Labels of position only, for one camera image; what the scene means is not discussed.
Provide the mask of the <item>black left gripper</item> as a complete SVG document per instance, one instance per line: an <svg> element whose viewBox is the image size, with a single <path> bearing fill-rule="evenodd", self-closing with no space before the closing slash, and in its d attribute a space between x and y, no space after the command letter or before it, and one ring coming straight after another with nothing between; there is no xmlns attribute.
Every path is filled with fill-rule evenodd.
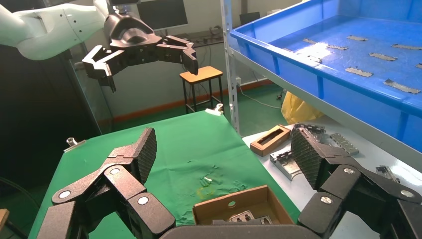
<svg viewBox="0 0 422 239"><path fill-rule="evenodd" d="M105 20L105 34L111 50L95 46L83 59L87 76L116 92L113 75L125 65L155 61L182 64L197 75L199 64L193 43L168 35L163 40L153 29L129 13L112 13Z"/></svg>

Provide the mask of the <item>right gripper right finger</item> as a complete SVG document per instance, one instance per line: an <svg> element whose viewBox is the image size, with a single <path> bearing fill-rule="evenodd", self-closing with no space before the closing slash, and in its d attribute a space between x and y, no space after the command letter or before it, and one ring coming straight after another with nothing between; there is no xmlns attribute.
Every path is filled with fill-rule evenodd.
<svg viewBox="0 0 422 239"><path fill-rule="evenodd" d="M303 127L291 132L291 153L315 190L298 217L299 226L327 239L350 212L382 239L421 238L422 197L415 190L365 169Z"/></svg>

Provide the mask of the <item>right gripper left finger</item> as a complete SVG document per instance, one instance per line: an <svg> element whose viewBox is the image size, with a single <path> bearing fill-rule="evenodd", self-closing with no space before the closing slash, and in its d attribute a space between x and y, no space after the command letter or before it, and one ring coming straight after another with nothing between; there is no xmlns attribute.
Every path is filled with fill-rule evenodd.
<svg viewBox="0 0 422 239"><path fill-rule="evenodd" d="M156 153L153 128L137 142L115 148L99 169L52 196L37 237L87 239L104 217L116 213L136 238L160 238L176 220L145 187Z"/></svg>

